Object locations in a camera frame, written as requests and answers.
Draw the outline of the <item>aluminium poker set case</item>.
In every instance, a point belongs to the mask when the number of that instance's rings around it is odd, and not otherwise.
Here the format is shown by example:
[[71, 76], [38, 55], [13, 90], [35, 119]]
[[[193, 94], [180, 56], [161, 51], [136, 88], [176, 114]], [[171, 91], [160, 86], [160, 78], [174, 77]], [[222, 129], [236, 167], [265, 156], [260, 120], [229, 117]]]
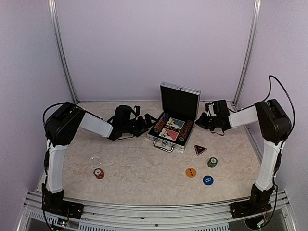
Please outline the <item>aluminium poker set case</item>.
[[[162, 82], [160, 84], [160, 92], [163, 111], [159, 116], [158, 120], [163, 113], [168, 113], [171, 118], [182, 120], [184, 122], [186, 122], [187, 120], [191, 120], [194, 121], [195, 125], [195, 121], [198, 116], [199, 101], [201, 96], [200, 90], [172, 83]], [[159, 134], [162, 130], [159, 133], [155, 133], [155, 125], [156, 124], [154, 124], [150, 131], [147, 133], [147, 138], [153, 141], [154, 148], [160, 149], [168, 153], [172, 152], [174, 149], [178, 149], [181, 151], [185, 150], [193, 128], [188, 137], [188, 140], [181, 142], [179, 141], [178, 137], [175, 141], [160, 137]], [[178, 132], [181, 131], [179, 129], [167, 126], [166, 123], [163, 128], [177, 130]]]

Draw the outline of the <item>red poker chip stack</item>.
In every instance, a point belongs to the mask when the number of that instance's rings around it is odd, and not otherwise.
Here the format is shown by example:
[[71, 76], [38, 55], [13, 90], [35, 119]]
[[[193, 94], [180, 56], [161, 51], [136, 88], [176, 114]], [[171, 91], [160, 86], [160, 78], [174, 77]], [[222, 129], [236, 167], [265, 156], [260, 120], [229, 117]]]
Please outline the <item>red poker chip stack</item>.
[[104, 171], [101, 168], [96, 168], [94, 170], [93, 174], [97, 179], [103, 179], [104, 178]]

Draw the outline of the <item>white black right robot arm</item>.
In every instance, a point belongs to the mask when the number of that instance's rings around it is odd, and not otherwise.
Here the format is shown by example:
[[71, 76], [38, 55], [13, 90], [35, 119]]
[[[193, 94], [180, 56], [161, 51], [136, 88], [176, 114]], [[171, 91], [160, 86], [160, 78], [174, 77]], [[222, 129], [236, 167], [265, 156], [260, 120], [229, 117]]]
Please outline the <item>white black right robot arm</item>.
[[271, 210], [270, 197], [273, 192], [278, 191], [276, 173], [281, 164], [285, 143], [294, 130], [295, 119], [294, 109], [292, 118], [289, 118], [279, 102], [269, 96], [237, 112], [228, 108], [226, 100], [206, 103], [205, 112], [196, 121], [201, 128], [211, 133], [220, 128], [220, 135], [224, 136], [229, 129], [257, 122], [264, 141], [260, 172], [252, 186], [250, 198], [231, 204], [233, 217]]

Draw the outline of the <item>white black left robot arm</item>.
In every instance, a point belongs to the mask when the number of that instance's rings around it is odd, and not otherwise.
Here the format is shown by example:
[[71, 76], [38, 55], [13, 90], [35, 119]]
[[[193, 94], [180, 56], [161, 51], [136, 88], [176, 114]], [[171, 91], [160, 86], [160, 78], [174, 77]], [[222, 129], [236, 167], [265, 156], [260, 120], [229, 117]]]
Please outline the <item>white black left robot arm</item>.
[[57, 107], [58, 109], [49, 118], [43, 118], [47, 150], [44, 159], [45, 181], [42, 184], [42, 209], [62, 214], [72, 206], [81, 207], [80, 204], [66, 202], [63, 199], [62, 184], [65, 153], [78, 129], [84, 129], [116, 141], [123, 139], [124, 134], [139, 137], [148, 131], [157, 119], [149, 114], [141, 116], [139, 106], [120, 105], [108, 120], [70, 102], [57, 103]]

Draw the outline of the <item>right chip row in case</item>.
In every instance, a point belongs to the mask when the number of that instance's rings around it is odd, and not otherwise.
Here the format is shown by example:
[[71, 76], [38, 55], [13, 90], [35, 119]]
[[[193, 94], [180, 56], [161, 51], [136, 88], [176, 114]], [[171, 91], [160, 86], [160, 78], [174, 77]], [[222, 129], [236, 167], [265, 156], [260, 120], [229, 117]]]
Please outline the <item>right chip row in case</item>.
[[187, 120], [184, 123], [184, 125], [183, 125], [183, 127], [182, 127], [182, 129], [179, 133], [179, 136], [178, 136], [179, 141], [184, 142], [184, 141], [188, 140], [188, 137], [191, 133], [193, 125], [194, 125], [194, 121], [191, 121], [191, 120]]

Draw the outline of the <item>red playing card deck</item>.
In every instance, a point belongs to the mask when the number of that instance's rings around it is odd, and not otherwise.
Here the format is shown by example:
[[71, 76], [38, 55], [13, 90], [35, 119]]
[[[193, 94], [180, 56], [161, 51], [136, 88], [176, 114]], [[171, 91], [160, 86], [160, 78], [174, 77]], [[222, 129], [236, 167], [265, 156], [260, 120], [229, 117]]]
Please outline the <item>red playing card deck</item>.
[[163, 128], [160, 132], [159, 136], [163, 137], [168, 140], [175, 141], [179, 135], [179, 132], [177, 130], [171, 130], [168, 128]]

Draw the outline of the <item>black red triangular dealer button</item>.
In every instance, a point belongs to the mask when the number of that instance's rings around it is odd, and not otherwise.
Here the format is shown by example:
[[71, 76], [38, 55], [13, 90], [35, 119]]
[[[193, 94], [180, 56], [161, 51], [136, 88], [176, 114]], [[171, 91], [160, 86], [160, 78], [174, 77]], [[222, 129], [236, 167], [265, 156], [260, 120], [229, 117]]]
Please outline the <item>black red triangular dealer button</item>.
[[204, 153], [207, 150], [207, 148], [200, 146], [200, 145], [196, 145], [196, 144], [194, 145], [194, 149], [195, 149], [197, 156], [200, 156], [202, 153]]

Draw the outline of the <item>green poker chip stack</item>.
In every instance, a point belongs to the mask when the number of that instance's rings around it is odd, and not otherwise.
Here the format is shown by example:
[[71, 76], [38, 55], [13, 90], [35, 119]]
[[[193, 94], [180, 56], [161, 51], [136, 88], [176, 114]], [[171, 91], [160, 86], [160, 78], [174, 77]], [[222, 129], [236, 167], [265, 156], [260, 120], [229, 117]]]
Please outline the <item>green poker chip stack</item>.
[[210, 168], [214, 168], [218, 163], [218, 160], [215, 157], [211, 157], [207, 163]]

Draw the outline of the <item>orange big blind button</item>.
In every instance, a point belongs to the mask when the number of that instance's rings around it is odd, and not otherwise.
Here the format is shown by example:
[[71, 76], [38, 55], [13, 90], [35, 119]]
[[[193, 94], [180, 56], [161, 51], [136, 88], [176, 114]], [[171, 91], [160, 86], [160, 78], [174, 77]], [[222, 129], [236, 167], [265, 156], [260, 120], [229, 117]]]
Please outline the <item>orange big blind button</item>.
[[194, 178], [197, 175], [197, 172], [194, 168], [188, 168], [186, 169], [185, 174], [188, 178]]

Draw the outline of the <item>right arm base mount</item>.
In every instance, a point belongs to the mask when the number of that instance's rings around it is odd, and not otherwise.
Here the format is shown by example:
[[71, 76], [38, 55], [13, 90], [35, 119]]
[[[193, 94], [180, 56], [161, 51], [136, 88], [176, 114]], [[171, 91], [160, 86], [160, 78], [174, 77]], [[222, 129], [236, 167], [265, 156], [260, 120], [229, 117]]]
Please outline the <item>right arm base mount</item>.
[[253, 215], [253, 212], [250, 210], [250, 203], [248, 200], [231, 203], [230, 210], [233, 219]]

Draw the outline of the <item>front aluminium rail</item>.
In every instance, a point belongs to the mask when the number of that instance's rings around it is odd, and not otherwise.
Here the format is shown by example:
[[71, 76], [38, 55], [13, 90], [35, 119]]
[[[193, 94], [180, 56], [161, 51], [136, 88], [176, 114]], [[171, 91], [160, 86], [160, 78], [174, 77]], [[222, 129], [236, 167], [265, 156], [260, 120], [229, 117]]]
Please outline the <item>front aluminium rail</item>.
[[[233, 200], [195, 205], [120, 205], [64, 199], [84, 205], [81, 219], [69, 218], [64, 231], [227, 231], [234, 222], [241, 224], [239, 229], [245, 229], [245, 220], [259, 216], [233, 219], [230, 210]], [[274, 216], [262, 231], [299, 231], [284, 191], [278, 193]], [[26, 231], [31, 219], [42, 222], [43, 230], [48, 230], [41, 210], [41, 193], [38, 192], [27, 194], [15, 230]]]

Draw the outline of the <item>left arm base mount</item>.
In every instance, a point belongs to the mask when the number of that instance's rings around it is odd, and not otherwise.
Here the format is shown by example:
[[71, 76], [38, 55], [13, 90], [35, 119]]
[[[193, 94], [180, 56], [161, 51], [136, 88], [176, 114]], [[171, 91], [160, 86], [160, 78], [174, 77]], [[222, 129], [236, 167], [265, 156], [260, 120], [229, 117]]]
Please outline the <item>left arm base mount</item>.
[[52, 214], [60, 215], [67, 218], [81, 219], [84, 205], [81, 203], [62, 200], [57, 204], [43, 202], [42, 210]]

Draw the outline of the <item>right aluminium frame post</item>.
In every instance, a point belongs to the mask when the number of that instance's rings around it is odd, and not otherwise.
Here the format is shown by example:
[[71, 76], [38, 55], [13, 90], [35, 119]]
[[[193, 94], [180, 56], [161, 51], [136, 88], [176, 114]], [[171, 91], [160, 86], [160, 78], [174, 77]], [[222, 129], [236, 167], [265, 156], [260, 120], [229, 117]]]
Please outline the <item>right aluminium frame post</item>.
[[239, 103], [241, 94], [244, 90], [244, 84], [245, 84], [245, 80], [247, 77], [247, 72], [248, 72], [251, 56], [253, 53], [253, 47], [254, 47], [255, 37], [257, 33], [257, 26], [259, 22], [261, 4], [262, 4], [262, 0], [254, 1], [250, 31], [249, 31], [247, 47], [246, 47], [245, 56], [244, 56], [244, 63], [241, 69], [240, 79], [239, 79], [239, 82], [236, 88], [235, 96], [232, 101], [235, 106]]

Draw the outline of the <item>aluminium frame post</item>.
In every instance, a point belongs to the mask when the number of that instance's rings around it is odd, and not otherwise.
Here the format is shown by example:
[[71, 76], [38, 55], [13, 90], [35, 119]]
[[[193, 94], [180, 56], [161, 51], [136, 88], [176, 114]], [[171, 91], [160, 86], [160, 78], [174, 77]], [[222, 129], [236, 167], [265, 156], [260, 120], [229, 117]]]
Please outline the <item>aluminium frame post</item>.
[[74, 84], [73, 84], [73, 81], [70, 75], [69, 66], [68, 66], [67, 58], [66, 58], [65, 51], [64, 51], [60, 23], [59, 23], [58, 14], [57, 14], [56, 1], [48, 0], [48, 7], [49, 7], [51, 22], [53, 26], [54, 35], [55, 35], [56, 46], [57, 46], [57, 50], [59, 53], [62, 70], [64, 73], [64, 79], [67, 84], [68, 91], [69, 91], [72, 102], [78, 103], [77, 93], [76, 93], [76, 90], [75, 90], [75, 87], [74, 87]]
[[239, 79], [239, 82], [236, 88], [235, 96], [232, 101], [235, 106], [239, 103], [241, 94], [244, 90], [244, 84], [245, 84], [245, 80], [247, 77], [247, 72], [248, 72], [251, 56], [253, 53], [253, 47], [254, 47], [255, 37], [257, 33], [257, 26], [259, 22], [261, 4], [262, 4], [262, 0], [254, 1], [250, 31], [249, 31], [247, 47], [246, 47], [245, 56], [244, 56], [244, 63], [241, 69], [240, 79]]

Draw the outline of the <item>left aluminium frame post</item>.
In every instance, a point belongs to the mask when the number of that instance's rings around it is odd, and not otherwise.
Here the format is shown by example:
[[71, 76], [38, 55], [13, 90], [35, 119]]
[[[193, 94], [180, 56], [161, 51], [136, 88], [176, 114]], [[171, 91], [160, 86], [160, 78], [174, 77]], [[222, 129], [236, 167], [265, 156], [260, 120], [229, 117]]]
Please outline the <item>left aluminium frame post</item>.
[[69, 91], [72, 102], [78, 103], [77, 93], [76, 93], [76, 90], [75, 90], [75, 87], [74, 87], [74, 84], [73, 84], [73, 81], [70, 75], [69, 66], [68, 66], [67, 58], [66, 58], [65, 51], [64, 51], [60, 23], [59, 23], [58, 14], [57, 14], [56, 1], [48, 0], [48, 7], [49, 7], [51, 22], [53, 26], [54, 35], [55, 35], [56, 46], [57, 46], [57, 50], [59, 53], [62, 70], [64, 73], [64, 79], [67, 84], [68, 91]]

